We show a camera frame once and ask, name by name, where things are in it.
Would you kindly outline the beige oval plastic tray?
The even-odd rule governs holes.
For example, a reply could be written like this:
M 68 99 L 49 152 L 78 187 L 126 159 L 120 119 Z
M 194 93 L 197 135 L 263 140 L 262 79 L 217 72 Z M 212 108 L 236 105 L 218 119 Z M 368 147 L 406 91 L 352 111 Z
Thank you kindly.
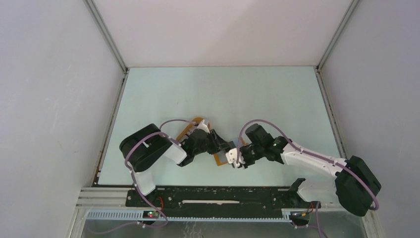
M 195 129 L 198 123 L 205 118 L 203 117 L 195 117 L 192 119 L 193 124 L 188 124 L 185 129 L 176 137 L 178 142 L 182 142 L 186 139 Z

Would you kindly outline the orange leather card holder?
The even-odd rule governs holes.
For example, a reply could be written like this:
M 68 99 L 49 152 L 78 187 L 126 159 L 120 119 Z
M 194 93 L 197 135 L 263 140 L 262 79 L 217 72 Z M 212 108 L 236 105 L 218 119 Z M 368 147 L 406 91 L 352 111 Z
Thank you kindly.
M 246 142 L 242 137 L 234 138 L 230 141 L 228 141 L 229 148 L 222 150 L 220 152 L 217 152 L 213 155 L 215 163 L 217 166 L 223 166 L 229 163 L 229 157 L 227 156 L 227 153 L 233 148 L 238 145 L 238 142 L 240 142 L 241 146 L 248 145 L 248 142 Z

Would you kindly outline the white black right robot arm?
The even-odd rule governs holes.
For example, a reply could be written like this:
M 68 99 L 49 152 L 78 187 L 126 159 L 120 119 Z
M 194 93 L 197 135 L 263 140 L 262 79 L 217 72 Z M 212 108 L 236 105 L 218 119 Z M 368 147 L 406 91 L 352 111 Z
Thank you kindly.
M 307 192 L 310 185 L 302 182 L 288 193 L 288 201 L 294 207 L 301 207 L 307 201 L 337 201 L 341 207 L 359 217 L 365 216 L 369 210 L 379 209 L 377 195 L 382 186 L 362 158 L 336 158 L 309 150 L 288 138 L 277 126 L 275 129 L 280 136 L 273 137 L 260 122 L 260 119 L 255 119 L 241 128 L 240 133 L 244 133 L 251 143 L 243 145 L 239 142 L 227 153 L 233 160 L 233 167 L 248 168 L 257 160 L 266 158 L 283 165 L 311 170 L 331 180 L 324 188 L 314 192 Z

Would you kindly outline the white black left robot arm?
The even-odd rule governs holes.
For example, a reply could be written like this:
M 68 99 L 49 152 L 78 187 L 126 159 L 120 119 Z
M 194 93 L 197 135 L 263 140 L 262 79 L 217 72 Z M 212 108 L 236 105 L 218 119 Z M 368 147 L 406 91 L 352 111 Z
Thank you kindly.
M 148 207 L 157 199 L 152 173 L 152 166 L 157 161 L 166 159 L 184 167 L 200 154 L 224 154 L 235 146 L 233 141 L 224 140 L 203 120 L 186 127 L 179 139 L 163 133 L 155 124 L 149 124 L 126 137 L 119 149 L 133 184 L 138 189 L 137 199 Z

